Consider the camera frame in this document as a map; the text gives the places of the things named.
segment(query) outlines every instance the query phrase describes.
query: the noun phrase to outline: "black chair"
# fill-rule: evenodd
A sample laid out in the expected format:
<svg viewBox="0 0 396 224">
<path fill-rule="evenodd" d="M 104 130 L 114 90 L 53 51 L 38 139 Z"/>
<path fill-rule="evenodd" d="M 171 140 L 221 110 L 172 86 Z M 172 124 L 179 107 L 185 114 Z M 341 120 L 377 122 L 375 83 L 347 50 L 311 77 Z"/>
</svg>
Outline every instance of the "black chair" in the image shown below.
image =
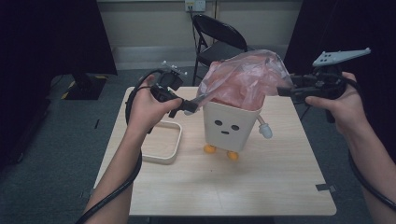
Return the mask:
<svg viewBox="0 0 396 224">
<path fill-rule="evenodd" d="M 212 62 L 230 59 L 248 51 L 245 38 L 229 24 L 201 14 L 192 18 L 192 24 L 199 35 L 192 86 L 195 86 L 197 77 L 203 79 L 197 76 L 198 63 L 210 66 Z M 212 37 L 214 44 L 209 46 L 205 36 Z"/>
</svg>

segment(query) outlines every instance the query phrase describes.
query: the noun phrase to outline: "chair leg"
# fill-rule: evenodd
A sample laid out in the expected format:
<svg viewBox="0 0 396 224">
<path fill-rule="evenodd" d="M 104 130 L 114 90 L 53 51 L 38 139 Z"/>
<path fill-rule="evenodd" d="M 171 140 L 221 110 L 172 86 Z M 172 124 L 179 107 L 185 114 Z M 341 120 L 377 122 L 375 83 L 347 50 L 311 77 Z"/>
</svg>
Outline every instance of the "chair leg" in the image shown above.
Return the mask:
<svg viewBox="0 0 396 224">
<path fill-rule="evenodd" d="M 192 86 L 195 86 L 195 78 L 197 76 L 198 59 L 195 59 L 194 75 L 192 77 Z"/>
</svg>

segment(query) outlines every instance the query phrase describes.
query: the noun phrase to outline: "hand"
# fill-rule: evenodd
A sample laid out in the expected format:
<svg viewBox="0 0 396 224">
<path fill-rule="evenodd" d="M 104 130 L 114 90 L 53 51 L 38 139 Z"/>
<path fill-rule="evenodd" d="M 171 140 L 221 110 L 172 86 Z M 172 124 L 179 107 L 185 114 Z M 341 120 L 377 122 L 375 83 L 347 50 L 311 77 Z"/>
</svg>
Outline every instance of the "hand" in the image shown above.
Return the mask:
<svg viewBox="0 0 396 224">
<path fill-rule="evenodd" d="M 148 76 L 140 87 L 148 87 L 153 79 L 154 75 Z M 149 88 L 141 89 L 134 97 L 128 127 L 147 133 L 163 118 L 165 113 L 178 108 L 181 103 L 182 100 L 179 98 L 160 103 L 152 96 Z"/>
<path fill-rule="evenodd" d="M 355 76 L 351 73 L 343 72 L 343 77 L 356 81 Z M 347 85 L 344 94 L 336 100 L 309 96 L 305 101 L 310 105 L 330 110 L 335 118 L 337 130 L 341 134 L 353 131 L 359 128 L 361 123 L 367 121 L 361 97 L 350 85 Z"/>
</svg>

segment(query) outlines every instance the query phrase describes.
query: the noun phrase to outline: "person's left hand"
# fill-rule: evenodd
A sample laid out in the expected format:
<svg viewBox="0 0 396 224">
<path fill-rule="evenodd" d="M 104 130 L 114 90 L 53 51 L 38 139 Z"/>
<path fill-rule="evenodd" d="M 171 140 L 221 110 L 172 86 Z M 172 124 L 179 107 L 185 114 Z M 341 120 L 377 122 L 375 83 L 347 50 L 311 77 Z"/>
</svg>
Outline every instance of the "person's left hand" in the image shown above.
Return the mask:
<svg viewBox="0 0 396 224">
<path fill-rule="evenodd" d="M 148 76 L 139 88 L 148 87 L 154 78 L 154 75 Z M 152 96 L 150 88 L 141 89 L 134 97 L 128 127 L 138 128 L 147 133 L 163 118 L 164 114 L 178 108 L 181 103 L 180 98 L 160 103 Z"/>
</svg>

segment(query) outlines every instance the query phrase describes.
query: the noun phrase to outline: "black eye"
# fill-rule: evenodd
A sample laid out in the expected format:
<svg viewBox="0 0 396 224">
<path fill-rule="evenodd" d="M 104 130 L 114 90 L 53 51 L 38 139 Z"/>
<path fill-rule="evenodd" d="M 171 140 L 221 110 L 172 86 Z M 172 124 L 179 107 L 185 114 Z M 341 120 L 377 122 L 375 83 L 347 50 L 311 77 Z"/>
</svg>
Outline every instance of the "black eye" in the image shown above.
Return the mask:
<svg viewBox="0 0 396 224">
<path fill-rule="evenodd" d="M 238 130 L 239 130 L 239 127 L 236 126 L 236 125 L 231 126 L 231 128 L 232 128 L 234 131 L 238 131 Z"/>
</svg>

